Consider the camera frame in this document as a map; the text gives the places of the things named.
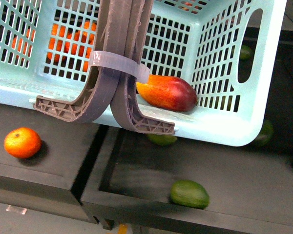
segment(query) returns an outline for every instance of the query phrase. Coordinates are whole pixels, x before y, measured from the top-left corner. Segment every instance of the plastic basket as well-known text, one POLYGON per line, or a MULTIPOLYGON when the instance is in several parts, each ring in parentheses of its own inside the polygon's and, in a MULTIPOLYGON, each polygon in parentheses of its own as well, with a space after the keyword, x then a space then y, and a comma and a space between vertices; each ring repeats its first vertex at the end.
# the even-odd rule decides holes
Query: plastic basket
MULTIPOLYGON (((199 104, 191 112, 177 113, 149 106, 138 96, 141 112, 174 122, 176 136, 232 146, 251 142, 265 113, 285 4, 285 0, 221 4, 155 0, 141 62, 152 74, 186 80, 197 91, 199 104), (248 21, 258 9, 262 21, 252 70, 246 81, 240 81, 240 47, 248 21)), ((82 71, 87 59, 63 50, 53 53, 67 56, 66 62, 46 59, 52 51, 50 32, 54 23, 65 26, 66 33, 78 30, 81 22, 97 19, 99 7, 99 1, 83 0, 0 2, 0 103, 32 108, 37 95, 74 100, 87 77, 82 71), (35 30, 33 41, 26 37, 28 27, 35 30), (15 35, 32 46, 31 54, 11 48, 15 35)), ((119 127, 109 108, 95 122, 119 127)))

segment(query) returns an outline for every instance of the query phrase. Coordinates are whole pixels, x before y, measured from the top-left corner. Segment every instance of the orange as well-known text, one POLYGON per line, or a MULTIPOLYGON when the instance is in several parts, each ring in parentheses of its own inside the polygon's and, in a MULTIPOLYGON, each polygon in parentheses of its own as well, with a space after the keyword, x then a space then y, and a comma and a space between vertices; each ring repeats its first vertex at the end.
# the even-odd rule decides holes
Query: orange
MULTIPOLYGON (((55 47, 55 38, 50 38, 50 41, 49 41, 49 49, 50 50, 56 49, 57 51, 61 51, 62 46, 63 46, 63 41, 62 40, 58 40, 57 46, 55 47)), ((52 52, 48 52, 47 53, 48 59, 52 60, 52 55, 53 55, 52 52)), ((55 54, 53 60, 55 62, 59 62, 60 61, 60 55, 55 54)))
MULTIPOLYGON (((32 30, 31 38, 30 38, 31 41, 34 41, 35 32, 36 32, 35 30, 32 30)), ((27 38, 30 37, 30 29, 27 30, 26 37, 27 37, 27 38)), ((14 37, 14 38, 13 38, 13 41, 12 41, 12 48, 13 48, 13 49, 16 48, 16 44, 17 44, 17 37, 14 37)), ((23 39, 20 38, 20 40, 18 41, 18 52, 21 51, 21 46, 22 46, 22 44, 23 44, 23 39)), ((23 49, 23 54, 24 54, 24 55, 26 55, 27 46, 28 46, 28 43, 25 42, 25 44, 24 44, 24 49, 23 49)), ((27 54, 28 56, 31 55, 31 49, 32 49, 32 46, 30 45, 30 46, 29 46, 29 50, 28 50, 28 54, 27 54)))
POLYGON ((65 29, 66 29, 66 27, 65 26, 61 26, 59 33, 58 33, 58 28, 59 28, 59 25, 54 23, 53 26, 52 26, 52 32, 51 32, 51 34, 54 35, 54 36, 58 35, 59 37, 63 38, 64 35, 65 35, 65 29))
MULTIPOLYGON (((59 32, 58 32, 58 29, 59 29, 59 25, 54 23, 53 26, 52 26, 51 35, 59 36, 59 37, 63 38, 65 36, 65 29, 66 29, 66 27, 65 26, 61 26, 59 32)), ((63 46, 63 41, 62 40, 58 40, 56 46, 55 46, 55 42, 56 42, 55 38, 50 38, 50 41, 49 41, 49 49, 50 50, 55 49, 56 51, 61 51, 62 46, 63 46)), ((48 59, 52 60, 52 56, 53 56, 53 53, 52 52, 48 52, 47 53, 48 59)), ((60 61, 60 55, 59 54, 55 54, 53 60, 54 60, 54 62, 59 62, 60 61)))
MULTIPOLYGON (((92 51, 92 47, 87 47, 87 51, 86 51, 86 58, 89 59, 90 58, 90 53, 92 51)), ((84 62, 84 66, 83 66, 83 71, 87 72, 88 71, 88 65, 89 65, 89 61, 85 61, 84 62)))
MULTIPOLYGON (((90 21, 86 21, 84 23, 84 26, 83 26, 84 29, 89 29, 90 28, 90 21)), ((96 31, 97 29, 97 25, 95 23, 92 23, 91 25, 91 31, 96 31)), ((83 35, 87 38, 88 36, 88 32, 83 32, 83 35)), ((89 36, 89 41, 92 41, 94 40, 94 34, 93 33, 90 33, 90 36, 89 36)))
MULTIPOLYGON (((73 34, 69 34, 67 35, 67 39, 72 40, 73 34)), ((74 33, 74 41, 80 41, 82 43, 86 43, 86 36, 81 34, 80 31, 74 33)), ((77 47, 78 45, 76 43, 72 44, 72 48, 70 49, 70 42, 66 42, 65 43, 65 52, 67 53, 71 53, 72 55, 76 55, 77 54, 77 47)), ((79 47, 79 51, 78 51, 78 55, 80 57, 82 57, 84 55, 84 46, 80 46, 79 47)))
POLYGON ((4 148, 17 158, 29 158, 36 154, 42 146, 38 133, 26 127, 11 131, 4 139, 4 148))

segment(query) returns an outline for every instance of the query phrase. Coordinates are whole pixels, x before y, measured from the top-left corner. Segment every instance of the basket grid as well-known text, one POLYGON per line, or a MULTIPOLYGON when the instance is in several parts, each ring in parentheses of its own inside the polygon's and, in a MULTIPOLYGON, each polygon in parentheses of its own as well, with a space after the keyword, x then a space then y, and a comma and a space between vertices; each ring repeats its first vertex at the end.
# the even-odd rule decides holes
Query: basket grid
POLYGON ((0 1, 1 62, 29 67, 41 3, 41 0, 0 1))

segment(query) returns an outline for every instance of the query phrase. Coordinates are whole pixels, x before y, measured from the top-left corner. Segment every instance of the basket handle hole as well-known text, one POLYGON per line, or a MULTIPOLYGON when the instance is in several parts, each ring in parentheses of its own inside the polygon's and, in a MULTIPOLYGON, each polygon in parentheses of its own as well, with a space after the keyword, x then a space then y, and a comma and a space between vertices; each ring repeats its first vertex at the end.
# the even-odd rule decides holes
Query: basket handle hole
POLYGON ((262 9, 255 10, 250 17, 248 26, 244 33, 242 47, 240 48, 239 55, 238 55, 239 56, 239 65, 238 65, 238 82, 239 83, 245 83, 250 78, 250 75, 253 69, 254 54, 257 48, 258 32, 259 32, 259 29, 257 27, 254 27, 254 22, 261 23, 262 15, 263 15, 262 9))

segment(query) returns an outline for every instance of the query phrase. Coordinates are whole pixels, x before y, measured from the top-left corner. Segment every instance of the black tray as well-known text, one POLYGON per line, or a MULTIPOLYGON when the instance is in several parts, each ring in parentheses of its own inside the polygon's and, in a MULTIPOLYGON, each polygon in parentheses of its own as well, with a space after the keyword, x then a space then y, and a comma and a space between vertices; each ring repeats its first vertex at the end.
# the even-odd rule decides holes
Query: black tray
POLYGON ((293 79, 282 61, 275 64, 266 118, 275 133, 262 148, 184 138, 159 147, 144 135, 109 128, 83 207, 91 216, 179 233, 293 234, 293 79), (201 183, 210 205, 172 204, 177 179, 201 183))
POLYGON ((79 199, 106 129, 0 104, 0 202, 96 223, 79 199), (5 136, 19 127, 34 129, 43 140, 32 158, 17 159, 4 150, 5 136))

